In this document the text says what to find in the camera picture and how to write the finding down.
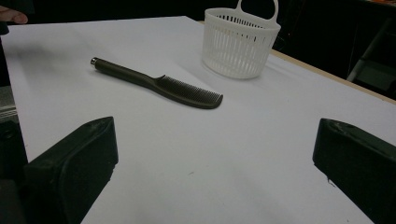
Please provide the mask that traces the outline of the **clear plastic bowl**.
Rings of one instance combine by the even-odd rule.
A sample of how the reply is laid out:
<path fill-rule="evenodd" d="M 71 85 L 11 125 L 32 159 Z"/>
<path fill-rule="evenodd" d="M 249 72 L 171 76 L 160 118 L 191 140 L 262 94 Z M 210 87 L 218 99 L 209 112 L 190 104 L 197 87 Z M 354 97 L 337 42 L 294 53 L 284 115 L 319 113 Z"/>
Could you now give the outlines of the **clear plastic bowl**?
<path fill-rule="evenodd" d="M 281 29 L 277 23 L 278 0 L 272 0 L 275 12 L 264 19 L 242 9 L 216 7 L 205 11 L 203 63 L 226 77 L 250 79 L 262 74 L 269 53 Z"/>

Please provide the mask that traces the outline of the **white desk leg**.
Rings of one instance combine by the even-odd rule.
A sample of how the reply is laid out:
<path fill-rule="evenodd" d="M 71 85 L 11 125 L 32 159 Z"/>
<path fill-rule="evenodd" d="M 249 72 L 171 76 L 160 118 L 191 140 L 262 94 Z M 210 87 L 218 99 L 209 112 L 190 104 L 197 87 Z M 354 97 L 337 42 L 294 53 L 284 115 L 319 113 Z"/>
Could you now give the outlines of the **white desk leg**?
<path fill-rule="evenodd" d="M 396 92 L 396 25 L 393 19 L 382 23 L 346 80 L 384 95 Z"/>

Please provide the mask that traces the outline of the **white table cover sheet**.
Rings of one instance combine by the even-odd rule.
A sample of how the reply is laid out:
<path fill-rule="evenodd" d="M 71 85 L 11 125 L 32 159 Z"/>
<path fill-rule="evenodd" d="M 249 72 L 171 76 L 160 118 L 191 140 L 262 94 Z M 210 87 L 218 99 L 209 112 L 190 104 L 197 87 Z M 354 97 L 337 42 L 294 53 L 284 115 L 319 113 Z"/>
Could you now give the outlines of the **white table cover sheet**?
<path fill-rule="evenodd" d="M 318 123 L 341 120 L 396 146 L 396 105 L 331 84 L 314 96 L 231 93 L 201 60 L 186 17 L 15 25 L 2 39 L 23 140 L 35 158 L 112 117 L 120 160 L 84 224 L 371 224 L 313 164 Z M 223 95 L 202 109 L 91 65 L 97 57 Z"/>

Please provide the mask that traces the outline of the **aluminium floor rail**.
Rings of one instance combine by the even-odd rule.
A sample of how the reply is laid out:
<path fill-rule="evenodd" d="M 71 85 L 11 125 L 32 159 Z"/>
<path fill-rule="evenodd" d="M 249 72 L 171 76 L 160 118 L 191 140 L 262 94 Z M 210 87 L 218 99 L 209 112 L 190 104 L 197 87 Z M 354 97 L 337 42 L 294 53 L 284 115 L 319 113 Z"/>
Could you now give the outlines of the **aluminium floor rail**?
<path fill-rule="evenodd" d="M 12 120 L 19 122 L 12 89 L 10 86 L 0 87 L 0 122 Z"/>

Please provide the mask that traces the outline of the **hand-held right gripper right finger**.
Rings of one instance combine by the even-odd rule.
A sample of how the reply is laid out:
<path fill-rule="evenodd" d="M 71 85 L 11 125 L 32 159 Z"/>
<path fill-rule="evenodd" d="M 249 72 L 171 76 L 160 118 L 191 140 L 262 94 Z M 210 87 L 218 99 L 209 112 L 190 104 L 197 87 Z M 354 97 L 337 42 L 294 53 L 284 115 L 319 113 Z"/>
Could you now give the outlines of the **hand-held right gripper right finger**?
<path fill-rule="evenodd" d="M 396 146 L 351 124 L 322 119 L 313 162 L 374 224 L 396 224 Z"/>

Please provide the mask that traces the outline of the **wooden table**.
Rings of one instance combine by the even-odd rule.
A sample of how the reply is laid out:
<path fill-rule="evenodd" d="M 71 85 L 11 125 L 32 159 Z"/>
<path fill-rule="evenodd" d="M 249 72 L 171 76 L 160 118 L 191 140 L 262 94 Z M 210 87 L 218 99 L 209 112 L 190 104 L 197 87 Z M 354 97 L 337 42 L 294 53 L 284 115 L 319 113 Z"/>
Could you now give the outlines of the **wooden table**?
<path fill-rule="evenodd" d="M 274 49 L 270 50 L 263 73 L 254 78 L 226 77 L 209 68 L 206 63 L 202 63 L 202 65 L 211 74 L 219 77 L 228 91 L 236 93 L 237 88 L 244 89 L 250 98 L 252 98 L 253 92 L 256 92 L 260 99 L 274 98 L 281 91 L 286 91 L 288 87 L 291 90 L 297 88 L 300 91 L 307 88 L 314 96 L 318 96 L 324 92 L 325 88 L 330 88 L 331 84 L 335 84 L 337 87 L 345 88 L 350 94 L 355 92 L 367 94 L 380 101 L 396 105 L 396 100 L 336 77 Z"/>

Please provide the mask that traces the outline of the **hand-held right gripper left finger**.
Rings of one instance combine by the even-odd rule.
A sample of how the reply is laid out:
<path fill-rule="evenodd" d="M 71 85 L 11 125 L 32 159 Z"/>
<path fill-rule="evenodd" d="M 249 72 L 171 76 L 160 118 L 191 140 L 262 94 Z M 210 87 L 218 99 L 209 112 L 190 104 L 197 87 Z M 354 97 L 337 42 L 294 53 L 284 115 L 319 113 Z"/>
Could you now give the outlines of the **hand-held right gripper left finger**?
<path fill-rule="evenodd" d="M 31 224 L 80 224 L 119 161 L 114 119 L 87 122 L 24 166 Z"/>

